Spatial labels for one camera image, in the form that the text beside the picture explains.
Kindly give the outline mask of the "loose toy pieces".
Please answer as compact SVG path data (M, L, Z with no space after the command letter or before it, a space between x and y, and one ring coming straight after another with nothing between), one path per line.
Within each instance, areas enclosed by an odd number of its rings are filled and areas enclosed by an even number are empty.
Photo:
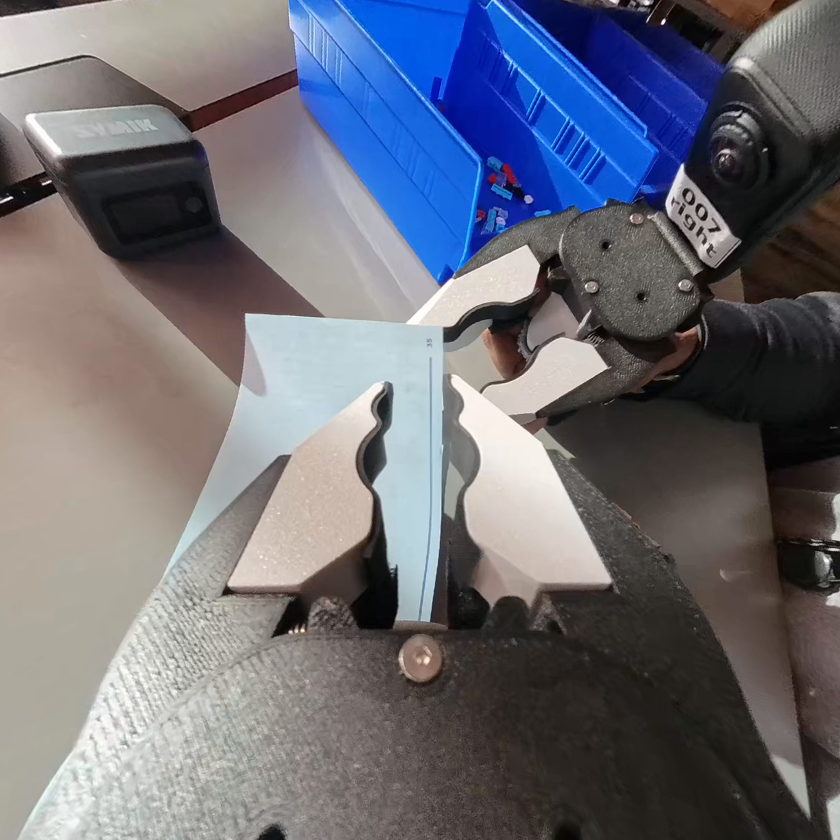
M486 159L474 219L479 238L491 238L521 221L547 217L552 212L551 208L535 203L507 162L495 156Z

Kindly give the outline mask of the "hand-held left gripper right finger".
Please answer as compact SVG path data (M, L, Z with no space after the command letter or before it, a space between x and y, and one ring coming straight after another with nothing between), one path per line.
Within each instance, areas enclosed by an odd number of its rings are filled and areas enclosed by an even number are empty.
M447 625L480 625L499 600L607 592L613 578L549 451L455 374L444 377Z

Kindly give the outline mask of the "blue plastic bin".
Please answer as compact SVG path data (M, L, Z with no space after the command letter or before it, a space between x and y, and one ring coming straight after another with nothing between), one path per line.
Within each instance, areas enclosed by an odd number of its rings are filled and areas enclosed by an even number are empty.
M660 205L707 111L723 68L674 30L628 8L519 2L647 128L657 148L640 193Z
M289 2L305 105L437 282L487 240L488 160L534 212L632 201L648 127L513 2Z

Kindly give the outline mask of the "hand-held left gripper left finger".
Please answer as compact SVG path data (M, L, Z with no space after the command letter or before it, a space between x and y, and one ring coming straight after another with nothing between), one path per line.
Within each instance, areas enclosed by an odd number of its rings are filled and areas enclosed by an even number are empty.
M334 599L360 625L394 624L397 571L374 487L392 399L392 384L375 382L292 451L228 578L232 593L306 607Z

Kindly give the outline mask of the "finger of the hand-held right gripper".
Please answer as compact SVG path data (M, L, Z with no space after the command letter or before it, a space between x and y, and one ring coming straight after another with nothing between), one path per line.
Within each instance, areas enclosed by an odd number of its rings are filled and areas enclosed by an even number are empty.
M596 347L555 338L537 348L519 373L485 385L482 397L527 430L541 430L559 412L555 403L610 368Z
M544 291L545 277L530 247L516 248L451 277L407 324L440 329L447 352L462 350L493 324L515 322L527 315Z

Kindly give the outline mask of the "toy brick instruction booklet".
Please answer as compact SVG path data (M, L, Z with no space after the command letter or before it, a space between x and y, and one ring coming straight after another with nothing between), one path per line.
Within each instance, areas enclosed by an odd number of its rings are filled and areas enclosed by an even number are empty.
M249 314L234 412L168 568L276 457L372 384L390 382L386 464L374 488L397 568L396 618L430 621L445 484L444 362L440 329Z

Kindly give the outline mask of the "black box device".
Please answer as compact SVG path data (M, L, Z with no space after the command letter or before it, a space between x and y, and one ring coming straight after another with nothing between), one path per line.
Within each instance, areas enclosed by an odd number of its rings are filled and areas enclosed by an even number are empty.
M215 236L207 153L158 104L33 112L23 134L58 194L116 259Z

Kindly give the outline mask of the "person's right hand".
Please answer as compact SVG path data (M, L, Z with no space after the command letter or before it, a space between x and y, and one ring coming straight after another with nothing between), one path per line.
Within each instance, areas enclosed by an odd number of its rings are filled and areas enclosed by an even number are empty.
M532 353L525 343L528 326L528 319L506 322L481 334L490 362L504 382L517 378L530 362Z

